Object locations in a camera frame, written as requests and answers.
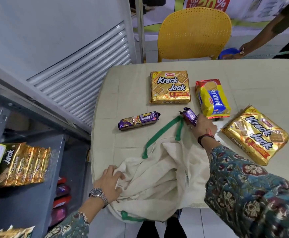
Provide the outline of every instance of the person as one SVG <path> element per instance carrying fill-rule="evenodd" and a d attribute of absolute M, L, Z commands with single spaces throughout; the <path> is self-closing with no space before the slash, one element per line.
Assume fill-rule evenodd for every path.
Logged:
<path fill-rule="evenodd" d="M 267 26 L 250 42 L 240 47 L 240 53 L 233 56 L 233 59 L 240 59 L 259 47 L 265 45 L 278 34 L 282 33 L 289 27 L 289 5 L 287 5 Z M 289 43 L 282 48 L 281 52 L 289 51 Z M 274 58 L 287 58 L 289 54 L 277 55 Z"/>
<path fill-rule="evenodd" d="M 210 161 L 205 203 L 239 237 L 289 237 L 289 182 L 216 141 L 217 127 L 202 114 L 191 131 Z M 119 197 L 121 189 L 116 188 L 116 183 L 119 178 L 124 179 L 121 172 L 113 175 L 114 169 L 110 165 L 94 183 L 94 187 L 103 190 L 108 202 Z M 89 223 L 103 206 L 101 198 L 89 198 L 46 238 L 87 237 Z M 165 237 L 186 237 L 177 215 L 167 221 Z M 137 237 L 145 236 L 158 237 L 153 221 L 143 222 Z"/>

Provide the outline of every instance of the floor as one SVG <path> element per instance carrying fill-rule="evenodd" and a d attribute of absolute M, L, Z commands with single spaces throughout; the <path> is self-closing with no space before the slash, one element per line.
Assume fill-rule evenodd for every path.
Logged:
<path fill-rule="evenodd" d="M 225 48 L 239 48 L 242 44 L 249 42 L 253 36 L 232 37 Z M 289 35 L 278 35 L 265 46 L 254 51 L 252 58 L 271 58 L 269 54 L 277 53 L 289 42 Z M 139 44 L 136 43 L 137 60 L 140 63 Z M 158 48 L 156 41 L 145 43 L 147 63 L 155 63 L 158 59 Z M 87 174 L 85 196 L 92 189 L 91 171 Z M 188 238 L 234 238 L 234 232 L 209 208 L 184 208 L 180 217 L 180 223 Z M 95 217 L 90 225 L 89 237 L 98 238 L 136 238 L 141 223 L 126 224 L 113 217 L 107 209 Z M 166 226 L 164 223 L 156 222 L 156 228 L 160 237 L 164 236 Z"/>

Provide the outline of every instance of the purple biscuit packet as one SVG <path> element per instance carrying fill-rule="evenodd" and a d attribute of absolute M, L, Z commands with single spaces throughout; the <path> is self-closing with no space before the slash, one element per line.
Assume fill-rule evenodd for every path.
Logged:
<path fill-rule="evenodd" d="M 126 130 L 130 128 L 137 128 L 143 125 L 156 123 L 159 119 L 160 113 L 153 111 L 130 118 L 125 118 L 119 121 L 118 128 L 120 130 Z"/>
<path fill-rule="evenodd" d="M 195 113 L 192 111 L 192 109 L 184 108 L 184 111 L 183 112 L 180 111 L 180 114 L 185 115 L 188 118 L 188 120 L 190 121 L 190 123 L 192 125 L 196 126 L 198 116 L 195 115 Z"/>

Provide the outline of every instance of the chair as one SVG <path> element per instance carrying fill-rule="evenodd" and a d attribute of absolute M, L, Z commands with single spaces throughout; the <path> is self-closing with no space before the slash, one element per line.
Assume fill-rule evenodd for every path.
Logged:
<path fill-rule="evenodd" d="M 158 35 L 158 62 L 165 59 L 211 57 L 215 60 L 230 38 L 232 23 L 222 11 L 193 7 L 174 12 Z"/>

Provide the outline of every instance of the white louver panel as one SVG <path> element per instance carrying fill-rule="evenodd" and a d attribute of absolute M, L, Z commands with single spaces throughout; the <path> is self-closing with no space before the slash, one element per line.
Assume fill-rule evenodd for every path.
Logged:
<path fill-rule="evenodd" d="M 129 47 L 122 22 L 27 82 L 92 127 L 97 96 L 108 69 L 129 63 Z"/>

